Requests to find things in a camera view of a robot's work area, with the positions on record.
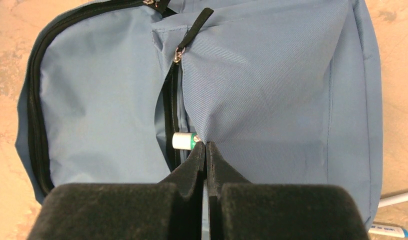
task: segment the gray-blue fabric bag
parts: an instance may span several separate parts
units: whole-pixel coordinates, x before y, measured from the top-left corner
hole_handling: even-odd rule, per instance
[[[345,188],[368,229],[383,126],[365,2],[168,2],[93,1],[39,34],[16,142],[36,199],[67,183],[157,183],[188,156],[173,133],[192,132],[253,183]]]

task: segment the white marker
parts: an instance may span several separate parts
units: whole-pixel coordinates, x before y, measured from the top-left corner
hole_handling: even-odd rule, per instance
[[[393,205],[393,204],[399,204],[399,203],[403,203],[403,202],[407,202],[407,201],[408,201],[408,192],[381,199],[379,201],[379,205],[377,207],[382,208],[382,207],[385,207],[385,206],[389,206],[389,205]]]
[[[397,238],[408,238],[408,231],[398,226],[372,224],[372,226],[369,229],[369,233]]]
[[[179,150],[192,150],[195,144],[200,142],[201,139],[196,133],[192,132],[175,132],[171,140],[171,145],[174,149]]]

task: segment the backpack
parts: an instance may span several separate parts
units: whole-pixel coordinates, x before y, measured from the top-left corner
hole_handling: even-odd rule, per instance
[[[67,183],[161,181],[189,154],[177,132],[215,142],[252,183],[343,187],[367,229],[380,199],[380,57],[363,0],[89,2],[40,32],[18,115],[40,203]]]

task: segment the black zipper pull tab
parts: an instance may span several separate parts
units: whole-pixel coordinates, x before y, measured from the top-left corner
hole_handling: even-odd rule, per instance
[[[163,14],[167,6],[169,5],[170,0],[143,0],[143,4],[147,5],[148,7],[154,9],[155,11]]]
[[[176,50],[174,51],[174,58],[173,62],[179,63],[182,59],[182,55],[184,54],[188,44],[190,44],[194,38],[198,35],[198,32],[203,27],[204,23],[209,19],[209,17],[214,13],[214,10],[211,8],[204,8],[199,16],[196,18],[195,22],[192,24],[190,30],[186,33],[185,37],[183,38],[182,42],[177,46]]]

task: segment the floor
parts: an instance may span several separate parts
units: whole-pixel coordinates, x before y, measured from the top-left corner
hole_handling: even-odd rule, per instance
[[[0,240],[26,239],[40,209],[14,148],[17,98],[31,47],[53,17],[87,1],[0,0]],[[408,190],[408,0],[366,3],[382,60],[385,197]],[[408,230],[408,202],[381,208],[375,221]]]

